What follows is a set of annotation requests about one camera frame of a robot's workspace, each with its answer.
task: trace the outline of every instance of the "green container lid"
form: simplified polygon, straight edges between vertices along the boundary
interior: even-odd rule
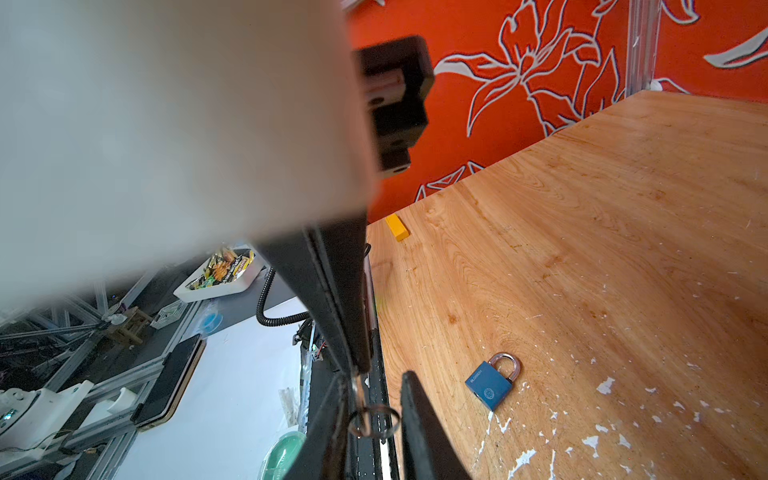
[[[302,432],[288,432],[281,436],[270,452],[266,454],[261,468],[261,480],[283,480],[291,465],[299,456],[306,435]]]

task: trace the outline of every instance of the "blue padlock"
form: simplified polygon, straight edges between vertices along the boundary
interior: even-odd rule
[[[515,366],[509,377],[505,378],[496,369],[495,365],[500,359],[510,359]],[[520,375],[520,360],[509,353],[501,352],[494,355],[490,362],[481,363],[465,383],[472,393],[493,412],[512,390],[513,382],[518,375]]]

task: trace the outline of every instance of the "wood grain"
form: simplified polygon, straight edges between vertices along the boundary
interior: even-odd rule
[[[474,478],[768,478],[767,179],[768,105],[644,91],[372,224],[392,404],[416,371]]]

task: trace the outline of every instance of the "yellow eraser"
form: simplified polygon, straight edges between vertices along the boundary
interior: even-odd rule
[[[384,220],[386,220],[386,224],[389,225],[389,229],[392,231],[392,235],[395,236],[397,241],[402,242],[408,238],[408,235],[410,235],[408,229],[402,224],[396,214],[389,215]]]

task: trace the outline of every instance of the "orange wall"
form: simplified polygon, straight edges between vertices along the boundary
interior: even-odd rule
[[[768,101],[768,2],[662,0],[654,77],[664,90]]]
[[[412,166],[378,220],[624,96],[629,0],[386,0],[348,16],[356,48],[421,35],[435,67]]]

